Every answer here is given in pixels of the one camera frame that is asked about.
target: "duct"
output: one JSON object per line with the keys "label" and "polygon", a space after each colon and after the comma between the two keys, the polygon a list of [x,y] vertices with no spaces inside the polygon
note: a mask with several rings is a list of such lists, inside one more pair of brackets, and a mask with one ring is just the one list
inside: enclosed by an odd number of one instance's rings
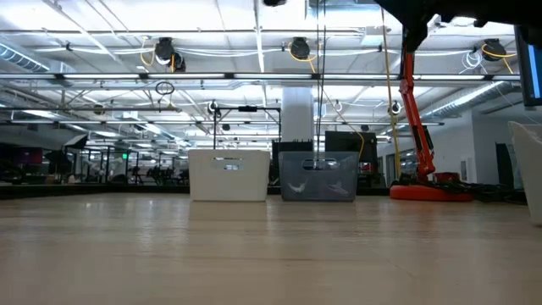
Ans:
{"label": "duct", "polygon": [[[306,0],[306,19],[324,19],[324,4],[321,0]],[[325,3],[327,26],[382,25],[380,6],[372,0],[328,0]]]}
{"label": "duct", "polygon": [[75,70],[63,62],[40,58],[31,51],[8,42],[0,42],[0,59],[36,73],[74,73]]}
{"label": "duct", "polygon": [[489,85],[464,89],[442,99],[431,109],[426,108],[427,111],[422,111],[421,117],[422,119],[429,116],[450,117],[497,97],[520,91],[521,88],[507,81],[497,81]]}

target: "screen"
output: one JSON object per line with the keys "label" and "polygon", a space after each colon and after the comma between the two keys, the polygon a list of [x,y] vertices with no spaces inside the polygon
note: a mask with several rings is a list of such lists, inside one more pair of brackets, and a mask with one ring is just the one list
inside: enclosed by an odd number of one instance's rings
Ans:
{"label": "screen", "polygon": [[516,27],[517,56],[522,78],[523,103],[525,106],[542,105],[540,83],[542,82],[542,50],[527,44]]}

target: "metal frame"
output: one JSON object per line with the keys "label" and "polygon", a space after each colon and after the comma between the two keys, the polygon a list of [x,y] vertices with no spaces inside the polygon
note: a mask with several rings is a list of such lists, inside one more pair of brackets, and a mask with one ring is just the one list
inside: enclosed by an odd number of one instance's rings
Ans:
{"label": "metal frame", "polygon": [[[241,107],[216,107],[213,111],[213,149],[217,149],[217,123],[223,122],[223,119],[230,114],[231,111],[237,110],[239,112],[245,112],[243,111],[243,106]],[[279,142],[282,139],[282,109],[281,108],[269,108],[269,107],[253,107],[252,109],[256,109],[256,111],[264,111],[267,115],[269,115],[271,118],[273,118],[272,115],[269,114],[269,110],[274,110],[279,113],[279,121],[277,122],[276,119],[273,119],[272,124],[277,124],[279,126]],[[217,112],[220,110],[227,111],[222,118],[220,118],[219,121],[217,121]]]}

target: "white pillar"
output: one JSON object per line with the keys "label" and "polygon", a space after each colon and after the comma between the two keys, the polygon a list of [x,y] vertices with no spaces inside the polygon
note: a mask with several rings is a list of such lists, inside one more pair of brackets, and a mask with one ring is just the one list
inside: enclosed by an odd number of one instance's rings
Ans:
{"label": "white pillar", "polygon": [[282,141],[314,138],[314,99],[311,87],[282,89]]}

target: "red equipment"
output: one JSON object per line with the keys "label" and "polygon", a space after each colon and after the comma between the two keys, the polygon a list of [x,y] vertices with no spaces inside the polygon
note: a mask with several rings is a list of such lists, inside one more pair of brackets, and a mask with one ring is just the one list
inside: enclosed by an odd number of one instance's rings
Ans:
{"label": "red equipment", "polygon": [[[424,186],[429,183],[428,175],[435,172],[433,164],[433,144],[429,133],[422,125],[422,119],[418,112],[416,99],[414,98],[414,53],[408,53],[405,47],[405,37],[407,30],[403,34],[403,48],[401,55],[401,84],[400,92],[405,106],[405,113],[410,125],[412,137],[414,138],[416,155],[418,156],[418,172],[416,180],[420,185],[395,185],[390,188],[390,197],[392,199],[403,200],[424,200],[424,201],[452,201],[465,202],[472,201],[470,194],[450,193],[439,189],[437,186]],[[437,181],[444,175],[435,174]]]}

